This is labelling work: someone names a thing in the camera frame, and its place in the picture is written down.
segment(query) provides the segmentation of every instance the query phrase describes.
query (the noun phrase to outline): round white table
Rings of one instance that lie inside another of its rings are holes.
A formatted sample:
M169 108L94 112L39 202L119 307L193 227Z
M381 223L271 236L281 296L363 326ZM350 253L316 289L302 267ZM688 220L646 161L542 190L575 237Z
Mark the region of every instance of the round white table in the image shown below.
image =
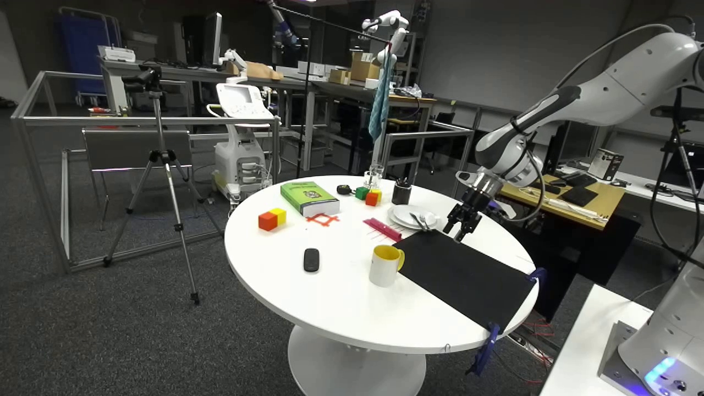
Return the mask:
M315 181L330 193L336 191L336 186L355 190L363 183L358 176L305 181ZM382 181L381 190L382 204L379 207L341 197L339 220L322 227L299 215L281 198L280 186L272 186L246 198L227 223L224 249L241 286L295 324L288 339L288 366L307 396L417 395L426 370L424 355L472 350L489 339L480 324L402 275L384 289L369 282L371 249L393 245L363 223L376 219L393 227L387 220L393 183ZM456 201L414 187L411 204L431 210L443 229ZM258 215L272 207L285 212L285 227L258 229ZM483 219L475 234L465 237L465 245L522 274L534 270L526 249L490 219ZM318 249L316 274L304 270L304 251L311 246ZM522 326L534 301L537 286L503 335Z

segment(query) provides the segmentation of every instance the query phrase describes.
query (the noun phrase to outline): light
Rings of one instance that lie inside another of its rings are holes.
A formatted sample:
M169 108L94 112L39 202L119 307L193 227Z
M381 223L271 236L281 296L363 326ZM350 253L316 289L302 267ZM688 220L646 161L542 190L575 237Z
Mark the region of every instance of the light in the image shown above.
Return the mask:
M656 381L667 373L667 370L670 370L676 366L676 359L663 359L652 373L646 373L644 375L644 383L648 386L648 388L654 388L656 386Z

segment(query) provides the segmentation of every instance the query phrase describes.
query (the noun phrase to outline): white desk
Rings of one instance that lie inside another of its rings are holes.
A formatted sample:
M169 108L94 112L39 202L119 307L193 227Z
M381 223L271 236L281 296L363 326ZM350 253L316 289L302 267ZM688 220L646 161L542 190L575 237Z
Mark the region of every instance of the white desk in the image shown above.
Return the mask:
M360 186L357 176L312 181L328 191L336 186L352 190ZM339 223L318 227L293 212L280 197L280 186L272 186L246 198L227 223L227 258L241 286L295 324L288 363L307 396L417 395L424 355L472 350L489 336L480 324L404 277L387 289L368 279L371 249L392 245L363 225L365 219L387 223L393 186L382 181L381 190L381 207L365 207L352 197L341 198ZM414 187L411 204L431 207L444 219L456 201ZM258 215L272 207L285 210L288 225L272 234L260 232ZM534 270L526 249L489 219L465 243L522 274ZM304 274L302 258L307 246L322 253L322 269L315 275ZM537 286L505 326L505 335L527 317L534 301Z
M542 396L623 396L597 373L609 341L611 326L623 322L626 326L642 328L648 317L648 308L593 284L564 350L557 356Z
M625 174L625 172L616 172L616 178L629 183L625 187L625 193L642 198L642 201L652 201L654 190L646 190L644 186L656 186L656 181L642 178L642 176L636 176L636 174ZM684 198L674 197L674 193L667 193L667 191L657 191L656 202L657 204L667 204L667 207L676 207L679 212L695 213L695 202L684 201Z

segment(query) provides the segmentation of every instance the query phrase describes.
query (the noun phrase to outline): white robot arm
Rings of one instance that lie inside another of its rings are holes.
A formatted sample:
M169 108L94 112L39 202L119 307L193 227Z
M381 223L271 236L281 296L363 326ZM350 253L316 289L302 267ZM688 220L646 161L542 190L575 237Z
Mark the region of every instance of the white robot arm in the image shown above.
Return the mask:
M390 44L382 50L376 54L376 58L373 58L376 64L384 64L390 56L398 58L400 44L402 44L404 35L409 33L407 32L409 20L404 20L400 15L400 11L393 10L393 11L387 11L387 14L379 15L379 17L373 17L373 20L368 17L360 25L360 29L365 33L376 33L382 26L395 26L395 32L393 32Z
M599 77L558 89L513 124L486 134L475 150L483 166L461 181L469 191L449 220L461 219L460 236L478 225L478 210L497 193L502 181L534 181L526 141L549 122L616 125L648 108L657 97L682 86L702 86L702 44L688 35L659 33ZM693 253L704 259L704 245ZM704 395L704 267L687 265L668 296L637 332L623 332L623 343L607 352L602 377L625 395Z
M224 64L224 61L233 61L240 70L240 76L229 77L229 82L244 82L246 79L246 61L240 58L240 54L236 48L229 48L229 50L224 50L222 58L218 58L218 64Z
M475 147L478 164L500 178L531 186L537 172L526 154L526 141L537 128L552 122L623 124L665 93L702 84L699 48L699 42L679 33L646 40L599 77L558 89L513 124L489 132Z

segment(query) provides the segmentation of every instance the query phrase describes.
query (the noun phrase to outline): chair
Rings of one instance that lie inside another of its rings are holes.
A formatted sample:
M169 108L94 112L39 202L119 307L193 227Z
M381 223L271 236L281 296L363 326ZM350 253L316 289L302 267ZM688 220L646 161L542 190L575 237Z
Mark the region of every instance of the chair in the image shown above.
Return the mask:
M158 150L157 131L83 131L90 183L97 207L101 207L101 227L107 213L106 174L143 169L150 154ZM187 131L165 131L165 143L175 154L180 168L192 169L192 141ZM94 176L101 178L103 202L99 201Z

